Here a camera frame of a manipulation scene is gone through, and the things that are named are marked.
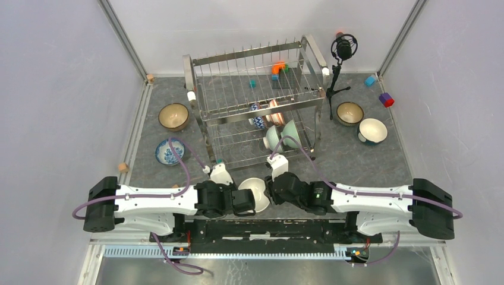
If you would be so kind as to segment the white bowl with orange rim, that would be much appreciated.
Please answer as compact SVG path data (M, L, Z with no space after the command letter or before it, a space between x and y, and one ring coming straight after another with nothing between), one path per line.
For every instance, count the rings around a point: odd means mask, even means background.
M252 191L255 200L255 212L259 213L264 211L270 205L270 200L265 194L266 184L263 179L246 179L239 185L238 189L250 189Z

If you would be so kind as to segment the white blue floral bowl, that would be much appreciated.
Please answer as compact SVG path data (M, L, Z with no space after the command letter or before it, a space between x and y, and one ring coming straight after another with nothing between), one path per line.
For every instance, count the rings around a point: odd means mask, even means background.
M174 138L171 140L171 143L175 151L172 151L170 148L168 139L163 140L157 145L155 149L155 158L160 164L166 166L177 165L179 161L174 153L177 153L180 158L183 158L186 151L185 145L180 140Z

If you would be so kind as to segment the dark bowl with lattice band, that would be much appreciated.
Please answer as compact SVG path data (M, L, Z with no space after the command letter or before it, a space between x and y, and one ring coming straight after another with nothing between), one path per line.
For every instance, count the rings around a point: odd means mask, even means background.
M358 125L364 119L362 107L354 102L343 102L336 108L337 120L344 126Z

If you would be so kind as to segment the blue rimmed small bowl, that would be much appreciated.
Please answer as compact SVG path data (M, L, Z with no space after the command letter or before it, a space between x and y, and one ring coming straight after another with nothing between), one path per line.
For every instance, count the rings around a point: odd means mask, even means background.
M386 125L375 118L363 119L357 128L357 138L366 145L378 145L387 137Z

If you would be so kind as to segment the copper bowl with floral motif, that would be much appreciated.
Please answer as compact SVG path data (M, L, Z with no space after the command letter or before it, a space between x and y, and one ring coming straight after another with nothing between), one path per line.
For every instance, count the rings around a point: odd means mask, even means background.
M160 110L158 121L168 131L181 131L189 123L189 111L183 104L168 104Z

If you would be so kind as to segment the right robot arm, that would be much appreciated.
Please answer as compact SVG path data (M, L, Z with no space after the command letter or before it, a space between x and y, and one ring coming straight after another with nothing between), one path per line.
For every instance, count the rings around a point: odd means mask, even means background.
M266 191L277 205L287 202L317 216L346 214L343 233L350 242L397 231L438 240L455 238L451 194L423 178L413 179L411 185L372 188L304 182L285 172L268 176Z

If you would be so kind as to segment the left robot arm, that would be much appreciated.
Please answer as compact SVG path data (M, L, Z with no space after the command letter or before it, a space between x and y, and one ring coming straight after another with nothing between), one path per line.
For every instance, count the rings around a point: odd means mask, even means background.
M210 219L228 214L252 216L255 207L252 190L238 189L233 183L207 180L188 188L138 188L120 185L117 177L107 176L89 191L83 229L101 233L131 228L179 242L187 227L176 215Z

